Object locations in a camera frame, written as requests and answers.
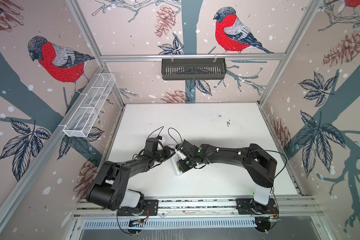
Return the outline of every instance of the wire mesh basket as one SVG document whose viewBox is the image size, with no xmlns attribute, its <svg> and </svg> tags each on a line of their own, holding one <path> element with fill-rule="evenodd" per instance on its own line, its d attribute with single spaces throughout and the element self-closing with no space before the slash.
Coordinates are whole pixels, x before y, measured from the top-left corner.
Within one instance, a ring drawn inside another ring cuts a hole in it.
<svg viewBox="0 0 360 240">
<path fill-rule="evenodd" d="M 63 130 L 68 137 L 88 136 L 115 82 L 113 74 L 99 74 Z"/>
<path fill-rule="evenodd" d="M 162 59 L 163 80 L 221 80 L 226 72 L 225 58 Z"/>
</svg>

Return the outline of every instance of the bird head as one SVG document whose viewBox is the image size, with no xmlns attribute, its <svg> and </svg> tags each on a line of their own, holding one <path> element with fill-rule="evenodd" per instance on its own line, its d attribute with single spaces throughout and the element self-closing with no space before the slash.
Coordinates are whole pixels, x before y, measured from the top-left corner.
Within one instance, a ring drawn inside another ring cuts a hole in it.
<svg viewBox="0 0 360 240">
<path fill-rule="evenodd" d="M 41 51 L 41 48 L 47 42 L 48 41 L 41 36 L 35 36 L 29 41 L 28 51 L 29 51 L 29 56 L 33 61 L 36 59 L 39 61 L 44 60 L 43 52 Z"/>
<path fill-rule="evenodd" d="M 217 11 L 213 19 L 221 23 L 221 21 L 230 14 L 236 14 L 235 9 L 233 7 L 223 7 Z"/>
</svg>

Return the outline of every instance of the black mounting plate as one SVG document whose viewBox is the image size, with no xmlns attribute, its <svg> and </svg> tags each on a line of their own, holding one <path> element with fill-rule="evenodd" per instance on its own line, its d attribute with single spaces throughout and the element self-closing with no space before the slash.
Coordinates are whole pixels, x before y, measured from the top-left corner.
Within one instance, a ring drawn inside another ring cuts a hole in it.
<svg viewBox="0 0 360 240">
<path fill-rule="evenodd" d="M 251 209 L 253 208 L 252 204 L 251 204 L 251 200 L 250 198 L 242 198 L 242 199 L 236 199 L 236 206 L 237 206 L 237 211 L 239 212 L 239 215 L 248 215 L 248 212 L 253 212 Z M 263 214 L 268 214 L 268 215 L 275 215 L 275 213 L 272 211 L 272 209 L 275 210 L 276 212 L 279 212 L 279 210 L 277 209 L 275 200 L 272 198 L 269 198 L 268 204 L 266 207 L 264 207 L 264 211 Z"/>
<path fill-rule="evenodd" d="M 144 200 L 144 206 L 148 208 L 150 216 L 157 216 L 158 200 Z M 122 207 L 117 211 L 117 215 L 120 217 L 134 216 L 127 210 L 127 207 Z M 139 216 L 147 216 L 147 211 L 144 209 Z"/>
</svg>

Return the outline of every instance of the pine cone illustration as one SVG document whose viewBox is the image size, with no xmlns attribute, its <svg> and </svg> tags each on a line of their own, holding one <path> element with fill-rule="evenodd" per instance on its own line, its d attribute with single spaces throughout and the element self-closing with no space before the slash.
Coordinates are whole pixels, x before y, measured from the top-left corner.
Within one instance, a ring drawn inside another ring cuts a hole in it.
<svg viewBox="0 0 360 240">
<path fill-rule="evenodd" d="M 0 14 L 0 31 L 12 31 L 12 28 L 23 25 L 23 16 L 20 10 L 24 8 L 14 0 L 0 0 L 0 9 L 3 11 Z"/>
<path fill-rule="evenodd" d="M 156 12 L 155 34 L 161 38 L 167 35 L 175 25 L 175 12 L 169 6 L 160 6 L 160 10 Z"/>
<path fill-rule="evenodd" d="M 343 64 L 343 62 L 350 61 L 360 52 L 360 31 L 354 31 L 352 34 L 346 35 L 336 44 L 334 48 L 324 55 L 323 65 L 329 64 L 330 67 Z"/>
<path fill-rule="evenodd" d="M 86 161 L 79 171 L 79 178 L 77 179 L 77 185 L 73 189 L 76 192 L 75 197 L 78 197 L 76 204 L 79 204 L 81 199 L 84 199 L 89 186 L 92 184 L 97 174 L 97 167 L 90 161 Z"/>
<path fill-rule="evenodd" d="M 275 119 L 273 119 L 272 127 L 282 147 L 285 148 L 287 152 L 289 152 L 291 135 L 289 133 L 288 127 L 286 127 L 284 123 L 281 123 L 281 119 L 279 119 L 279 121 L 275 121 Z"/>
<path fill-rule="evenodd" d="M 183 91 L 175 90 L 174 92 L 165 92 L 164 98 L 160 98 L 164 103 L 186 103 L 191 101 L 188 94 Z"/>
</svg>

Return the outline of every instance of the bird wing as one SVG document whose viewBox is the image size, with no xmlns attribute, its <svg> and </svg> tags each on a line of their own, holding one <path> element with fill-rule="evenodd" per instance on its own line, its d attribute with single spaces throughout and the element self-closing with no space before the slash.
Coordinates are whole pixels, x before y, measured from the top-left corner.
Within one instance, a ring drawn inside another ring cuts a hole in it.
<svg viewBox="0 0 360 240">
<path fill-rule="evenodd" d="M 59 68 L 70 68 L 75 65 L 75 51 L 72 48 L 60 47 L 52 44 L 56 52 L 56 57 L 52 64 Z"/>
<path fill-rule="evenodd" d="M 251 30 L 245 26 L 239 18 L 236 17 L 236 21 L 232 26 L 227 26 L 224 28 L 224 32 L 231 39 L 240 41 L 248 36 L 251 33 Z"/>
</svg>

